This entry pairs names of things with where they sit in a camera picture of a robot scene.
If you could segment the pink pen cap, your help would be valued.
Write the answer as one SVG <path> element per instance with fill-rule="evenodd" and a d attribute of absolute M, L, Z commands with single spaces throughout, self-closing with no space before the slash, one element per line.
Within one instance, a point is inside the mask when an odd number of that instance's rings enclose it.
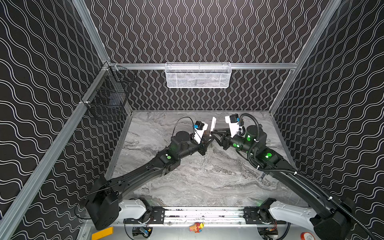
<path fill-rule="evenodd" d="M 211 132 L 215 129 L 216 122 L 217 122 L 216 117 L 213 117 L 212 118 L 212 123 L 211 123 L 211 129 L 210 129 Z"/>

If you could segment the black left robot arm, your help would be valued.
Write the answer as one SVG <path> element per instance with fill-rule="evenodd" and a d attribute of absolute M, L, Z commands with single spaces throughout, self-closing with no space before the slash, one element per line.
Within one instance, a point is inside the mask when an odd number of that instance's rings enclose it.
<path fill-rule="evenodd" d="M 96 230 L 103 230 L 120 220 L 147 223 L 152 211 L 148 202 L 139 199 L 139 206 L 143 211 L 138 213 L 136 209 L 122 203 L 125 196 L 151 180 L 167 175 L 181 164 L 182 158 L 196 152 L 205 155 L 213 140 L 213 137 L 204 135 L 200 143 L 197 143 L 191 134 L 180 131 L 171 138 L 167 147 L 157 152 L 155 157 L 143 166 L 110 180 L 104 176 L 98 178 L 91 192 L 83 200 L 83 206 Z"/>

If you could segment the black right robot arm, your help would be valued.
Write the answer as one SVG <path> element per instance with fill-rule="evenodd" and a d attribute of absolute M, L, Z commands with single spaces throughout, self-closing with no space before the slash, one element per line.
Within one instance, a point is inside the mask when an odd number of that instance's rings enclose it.
<path fill-rule="evenodd" d="M 272 200 L 267 206 L 272 219 L 301 226 L 322 240 L 344 240 L 354 224 L 371 240 L 376 239 L 355 216 L 352 200 L 340 200 L 298 173 L 283 156 L 267 147 L 267 134 L 259 125 L 244 128 L 234 124 L 227 129 L 212 129 L 210 134 L 223 149 L 234 148 L 252 167 L 277 179 L 308 204 L 295 207 Z"/>

